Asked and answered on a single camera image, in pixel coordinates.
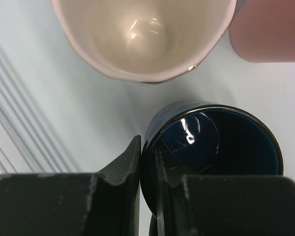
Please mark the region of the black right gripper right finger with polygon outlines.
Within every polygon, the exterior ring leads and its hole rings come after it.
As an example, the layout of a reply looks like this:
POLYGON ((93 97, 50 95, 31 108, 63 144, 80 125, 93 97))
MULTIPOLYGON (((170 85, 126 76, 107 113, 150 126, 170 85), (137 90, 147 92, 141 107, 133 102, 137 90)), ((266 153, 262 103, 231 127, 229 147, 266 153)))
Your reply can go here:
POLYGON ((295 182, 282 176, 194 175, 155 149, 157 236, 295 236, 295 182))

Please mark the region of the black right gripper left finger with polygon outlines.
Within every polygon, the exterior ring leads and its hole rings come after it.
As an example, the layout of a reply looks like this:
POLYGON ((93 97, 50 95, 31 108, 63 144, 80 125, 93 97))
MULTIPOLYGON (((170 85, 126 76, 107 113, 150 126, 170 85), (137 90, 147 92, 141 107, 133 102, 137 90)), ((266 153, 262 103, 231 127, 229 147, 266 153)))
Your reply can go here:
POLYGON ((136 236, 141 137, 96 173, 0 175, 0 236, 136 236))

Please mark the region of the dark blue ceramic mug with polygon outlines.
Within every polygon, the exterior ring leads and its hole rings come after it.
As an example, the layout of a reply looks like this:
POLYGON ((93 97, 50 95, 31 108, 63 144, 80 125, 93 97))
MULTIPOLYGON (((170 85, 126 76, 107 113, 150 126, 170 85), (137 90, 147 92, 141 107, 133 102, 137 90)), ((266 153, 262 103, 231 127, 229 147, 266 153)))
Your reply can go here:
POLYGON ((158 234, 156 157, 164 146, 170 173, 196 175, 282 175, 279 144, 252 114, 207 101, 181 101, 161 109, 144 138, 141 189, 152 212, 149 234, 158 234))

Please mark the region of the white ceramic mug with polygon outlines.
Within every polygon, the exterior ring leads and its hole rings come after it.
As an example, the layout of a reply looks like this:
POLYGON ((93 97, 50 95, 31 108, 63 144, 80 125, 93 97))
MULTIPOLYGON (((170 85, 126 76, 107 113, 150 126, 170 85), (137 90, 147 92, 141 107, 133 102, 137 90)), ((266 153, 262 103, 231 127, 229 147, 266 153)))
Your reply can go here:
POLYGON ((55 0, 72 49, 101 74, 162 83, 195 69, 229 28, 235 0, 55 0))

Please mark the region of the pink plastic cup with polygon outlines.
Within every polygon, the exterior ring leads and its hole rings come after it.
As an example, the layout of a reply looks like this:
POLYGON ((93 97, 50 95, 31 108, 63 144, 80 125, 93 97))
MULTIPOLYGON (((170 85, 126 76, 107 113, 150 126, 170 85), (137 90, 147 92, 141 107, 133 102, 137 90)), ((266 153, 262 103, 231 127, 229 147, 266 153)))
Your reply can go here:
POLYGON ((230 26, 234 51, 250 62, 295 62, 295 0, 247 0, 230 26))

